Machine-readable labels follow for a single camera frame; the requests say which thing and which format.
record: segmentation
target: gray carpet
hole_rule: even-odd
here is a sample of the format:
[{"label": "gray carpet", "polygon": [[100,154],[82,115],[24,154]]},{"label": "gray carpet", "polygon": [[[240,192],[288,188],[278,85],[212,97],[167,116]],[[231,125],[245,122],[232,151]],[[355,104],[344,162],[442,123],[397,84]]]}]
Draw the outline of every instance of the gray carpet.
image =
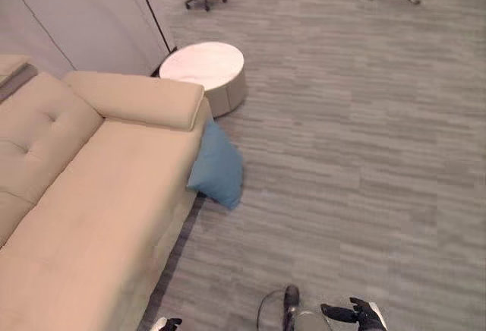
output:
[{"label": "gray carpet", "polygon": [[486,0],[163,1],[179,47],[245,54],[218,120],[245,188],[197,202],[139,330],[253,330],[288,282],[309,307],[375,300],[390,330],[485,330]]}]

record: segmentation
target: blue pillow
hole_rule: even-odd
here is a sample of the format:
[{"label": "blue pillow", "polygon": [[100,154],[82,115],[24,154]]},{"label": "blue pillow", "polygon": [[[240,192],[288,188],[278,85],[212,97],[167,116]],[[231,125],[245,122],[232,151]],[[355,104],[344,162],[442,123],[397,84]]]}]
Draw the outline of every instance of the blue pillow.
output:
[{"label": "blue pillow", "polygon": [[243,160],[225,132],[213,120],[206,123],[188,188],[202,192],[233,210],[240,201]]}]

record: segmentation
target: sofa cushion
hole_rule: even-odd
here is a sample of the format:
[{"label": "sofa cushion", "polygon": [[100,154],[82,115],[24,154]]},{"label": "sofa cushion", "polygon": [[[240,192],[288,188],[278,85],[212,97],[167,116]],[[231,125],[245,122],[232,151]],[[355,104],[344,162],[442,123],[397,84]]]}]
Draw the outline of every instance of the sofa cushion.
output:
[{"label": "sofa cushion", "polygon": [[0,247],[102,121],[45,73],[0,105]]},{"label": "sofa cushion", "polygon": [[203,129],[105,120],[0,251],[0,329],[119,329]]},{"label": "sofa cushion", "polygon": [[225,131],[209,120],[199,154],[192,166],[188,188],[202,192],[233,210],[240,202],[242,161],[241,154],[229,141]]}]

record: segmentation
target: cable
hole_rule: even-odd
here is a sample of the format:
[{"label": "cable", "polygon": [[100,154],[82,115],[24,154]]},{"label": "cable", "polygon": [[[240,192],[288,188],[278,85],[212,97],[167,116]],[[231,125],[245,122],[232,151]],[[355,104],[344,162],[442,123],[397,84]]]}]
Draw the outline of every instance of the cable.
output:
[{"label": "cable", "polygon": [[271,297],[272,295],[275,295],[278,292],[284,292],[284,291],[285,291],[285,289],[276,289],[274,291],[271,291],[265,297],[262,298],[262,300],[260,302],[260,306],[258,307],[258,313],[257,313],[257,331],[260,331],[260,314],[261,314],[261,309],[263,308],[264,303],[267,300],[267,298]]}]

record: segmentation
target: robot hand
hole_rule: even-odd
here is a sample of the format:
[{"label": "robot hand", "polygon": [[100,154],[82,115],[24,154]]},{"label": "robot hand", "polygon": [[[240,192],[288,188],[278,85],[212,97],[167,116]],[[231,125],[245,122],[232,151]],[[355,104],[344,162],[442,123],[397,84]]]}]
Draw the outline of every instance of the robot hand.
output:
[{"label": "robot hand", "polygon": [[176,331],[177,326],[182,323],[180,318],[159,318],[159,320],[152,326],[150,331]]},{"label": "robot hand", "polygon": [[366,302],[351,297],[353,310],[343,307],[332,307],[322,304],[323,314],[333,320],[347,323],[359,323],[358,331],[387,331],[387,325],[378,306],[374,302]]},{"label": "robot hand", "polygon": [[358,314],[358,331],[367,329],[387,331],[387,325],[376,303],[366,302],[355,297],[351,297],[349,300],[355,304],[352,307]]}]

